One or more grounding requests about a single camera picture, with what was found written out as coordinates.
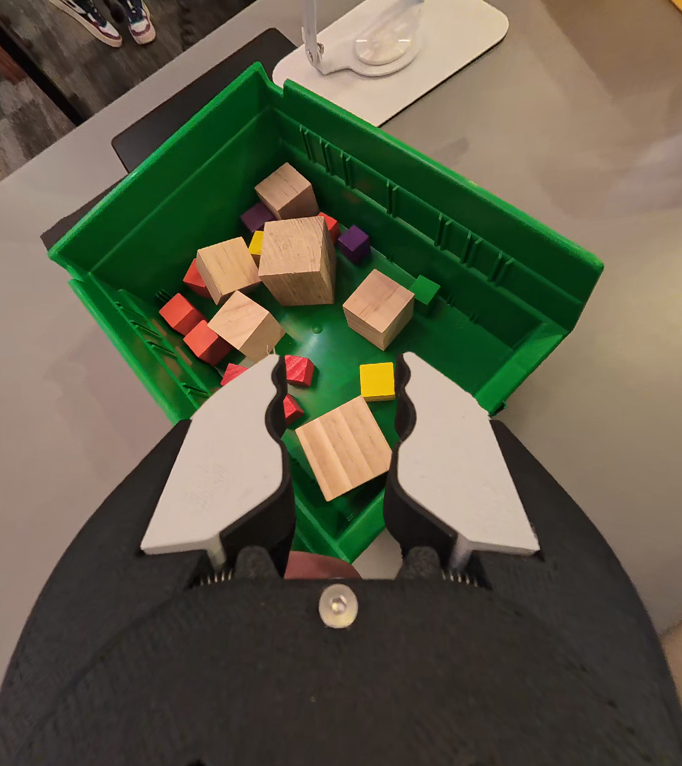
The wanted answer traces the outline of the pile of coloured wooden cubes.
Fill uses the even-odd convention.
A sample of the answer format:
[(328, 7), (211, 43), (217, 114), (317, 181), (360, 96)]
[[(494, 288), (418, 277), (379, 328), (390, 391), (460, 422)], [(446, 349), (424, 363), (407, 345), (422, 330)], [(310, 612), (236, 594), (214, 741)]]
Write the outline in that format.
[[(160, 317), (181, 336), (193, 356), (210, 366), (220, 365), (233, 351), (252, 363), (273, 355), (278, 343), (298, 342), (298, 331), (288, 318), (277, 318), (253, 294), (264, 290), (283, 310), (327, 309), (342, 320), (348, 332), (363, 342), (363, 350), (385, 351), (412, 320), (416, 294), (371, 270), (341, 303), (336, 299), (337, 245), (352, 263), (369, 255), (369, 238), (352, 226), (338, 225), (317, 206), (309, 182), (284, 164), (257, 187), (268, 219), (254, 231), (251, 243), (231, 238), (197, 251), (184, 283), (217, 310), (208, 318), (183, 292), (160, 307)], [(312, 388), (320, 382), (343, 383), (343, 373), (358, 373), (358, 394), (342, 396), (341, 403), (298, 427), (298, 443), (322, 497), (331, 502), (383, 476), (392, 449), (382, 428), (375, 425), (370, 402), (395, 397), (393, 361), (356, 361), (343, 352), (340, 341), (329, 342), (329, 363), (287, 354), (288, 386)]]

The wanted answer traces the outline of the dark table mat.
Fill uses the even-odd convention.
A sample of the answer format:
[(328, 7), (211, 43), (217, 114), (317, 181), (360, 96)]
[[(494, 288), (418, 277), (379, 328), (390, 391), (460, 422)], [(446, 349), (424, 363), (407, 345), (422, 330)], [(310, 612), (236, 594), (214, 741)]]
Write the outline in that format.
[(110, 146), (125, 173), (137, 169), (250, 65), (260, 63), (271, 79), (279, 61), (296, 49), (277, 28), (269, 28), (116, 134)]

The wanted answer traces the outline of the green plastic box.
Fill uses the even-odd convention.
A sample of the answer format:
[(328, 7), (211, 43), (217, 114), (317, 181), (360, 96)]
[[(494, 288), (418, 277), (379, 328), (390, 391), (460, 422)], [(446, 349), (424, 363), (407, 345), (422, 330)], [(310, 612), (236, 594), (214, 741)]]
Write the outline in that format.
[[(231, 238), (251, 243), (268, 219), (257, 187), (284, 164), (313, 189), (319, 210), (369, 238), (369, 255), (352, 263), (337, 245), (336, 299), (345, 300), (373, 269), (416, 294), (412, 320), (385, 350), (363, 350), (327, 309), (283, 310), (264, 290), (253, 297), (288, 318), (298, 342), (275, 355), (303, 354), (317, 366), (340, 364), (329, 342), (356, 361), (393, 361), (412, 351), (495, 415), (528, 375), (572, 331), (604, 268), (581, 247), (540, 225), (473, 183), (422, 157), (302, 87), (270, 83), (254, 65), (129, 174), (64, 236), (51, 259), (147, 389), (177, 425), (126, 484), (137, 490), (136, 544), (147, 561), (200, 559), (204, 551), (146, 555), (141, 541), (195, 412), (255, 363), (233, 351), (220, 365), (193, 356), (160, 317), (160, 307), (185, 293), (212, 318), (217, 308), (184, 283), (197, 251)], [(385, 527), (386, 476), (327, 502), (298, 443), (298, 427), (328, 414), (344, 394), (355, 397), (358, 373), (341, 385), (287, 387), (284, 398), (295, 497), (295, 536), (312, 552), (353, 562)], [(521, 469), (491, 425), (542, 557), (544, 526), (523, 499)]]

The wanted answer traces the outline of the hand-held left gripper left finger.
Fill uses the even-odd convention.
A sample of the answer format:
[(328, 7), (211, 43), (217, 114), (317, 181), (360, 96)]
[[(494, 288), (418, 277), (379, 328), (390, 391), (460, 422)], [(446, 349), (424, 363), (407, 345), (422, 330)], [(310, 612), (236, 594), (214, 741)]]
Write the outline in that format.
[(213, 394), (187, 422), (141, 541), (146, 555), (204, 551), (232, 569), (248, 547), (286, 570), (296, 529), (282, 356), (267, 355)]

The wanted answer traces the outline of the dark red cloth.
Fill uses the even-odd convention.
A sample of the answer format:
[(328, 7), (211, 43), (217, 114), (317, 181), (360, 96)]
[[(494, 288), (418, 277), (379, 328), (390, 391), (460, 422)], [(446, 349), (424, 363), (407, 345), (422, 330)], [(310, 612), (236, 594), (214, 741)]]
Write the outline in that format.
[(285, 580), (361, 579), (353, 565), (330, 556), (306, 551), (290, 551)]

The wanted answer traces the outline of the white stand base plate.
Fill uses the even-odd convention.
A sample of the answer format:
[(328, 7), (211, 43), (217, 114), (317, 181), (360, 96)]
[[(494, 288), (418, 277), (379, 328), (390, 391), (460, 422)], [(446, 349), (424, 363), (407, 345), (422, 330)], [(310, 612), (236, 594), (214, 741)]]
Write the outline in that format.
[[(317, 2), (318, 39), (354, 34), (362, 21), (354, 11), (361, 2), (347, 2), (330, 23), (320, 17), (335, 2)], [(487, 2), (426, 1), (420, 27), (420, 51), (401, 71), (367, 78), (351, 71), (324, 76), (309, 64), (304, 44), (283, 58), (272, 79), (279, 87), (300, 84), (356, 117), (380, 127), (442, 82), (498, 45), (507, 35), (507, 16)]]

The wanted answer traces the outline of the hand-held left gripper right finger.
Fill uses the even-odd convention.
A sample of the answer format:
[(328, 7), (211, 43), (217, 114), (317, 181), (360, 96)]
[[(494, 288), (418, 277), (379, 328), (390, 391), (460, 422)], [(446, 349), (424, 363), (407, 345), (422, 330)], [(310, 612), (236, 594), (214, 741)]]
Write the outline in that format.
[(384, 524), (402, 558), (430, 549), (442, 569), (472, 554), (540, 550), (489, 414), (412, 351), (394, 367), (397, 435), (384, 490)]

